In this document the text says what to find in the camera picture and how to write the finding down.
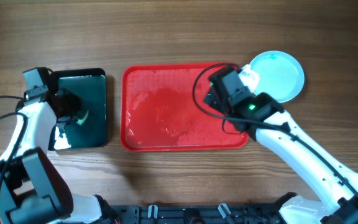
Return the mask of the green yellow sponge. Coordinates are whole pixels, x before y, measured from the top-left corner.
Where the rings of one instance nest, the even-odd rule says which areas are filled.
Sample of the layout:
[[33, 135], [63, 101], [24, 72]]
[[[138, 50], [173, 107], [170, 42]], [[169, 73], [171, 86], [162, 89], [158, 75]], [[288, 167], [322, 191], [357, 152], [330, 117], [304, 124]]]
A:
[[74, 118], [76, 120], [76, 124], [82, 126], [85, 121], [87, 120], [89, 115], [89, 111], [88, 110], [80, 110], [78, 111], [75, 115]]

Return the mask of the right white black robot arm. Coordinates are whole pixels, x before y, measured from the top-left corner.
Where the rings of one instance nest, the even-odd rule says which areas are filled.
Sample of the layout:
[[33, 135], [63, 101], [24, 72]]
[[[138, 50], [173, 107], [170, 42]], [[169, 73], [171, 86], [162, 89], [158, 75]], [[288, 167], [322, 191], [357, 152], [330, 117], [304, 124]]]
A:
[[211, 87], [203, 101], [219, 112], [216, 118], [276, 153], [318, 196], [284, 195], [278, 212], [285, 223], [358, 223], [358, 173], [307, 135], [279, 102], [246, 87]]

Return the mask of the light blue plate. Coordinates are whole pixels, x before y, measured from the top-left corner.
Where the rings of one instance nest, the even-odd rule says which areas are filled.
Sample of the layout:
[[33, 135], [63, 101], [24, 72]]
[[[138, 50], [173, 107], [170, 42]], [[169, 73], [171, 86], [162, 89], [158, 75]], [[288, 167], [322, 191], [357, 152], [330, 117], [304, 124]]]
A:
[[271, 50], [253, 58], [250, 68], [260, 80], [254, 93], [267, 93], [279, 103], [294, 99], [305, 84], [305, 73], [300, 63], [288, 53]]

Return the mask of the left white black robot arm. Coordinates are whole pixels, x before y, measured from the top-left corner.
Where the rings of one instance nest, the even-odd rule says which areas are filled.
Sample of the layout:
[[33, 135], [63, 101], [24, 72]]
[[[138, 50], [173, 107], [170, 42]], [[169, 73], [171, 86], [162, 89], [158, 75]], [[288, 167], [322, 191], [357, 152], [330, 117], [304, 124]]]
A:
[[12, 115], [17, 126], [0, 157], [0, 223], [120, 223], [99, 195], [73, 195], [47, 157], [55, 127], [88, 117], [69, 90], [25, 92]]

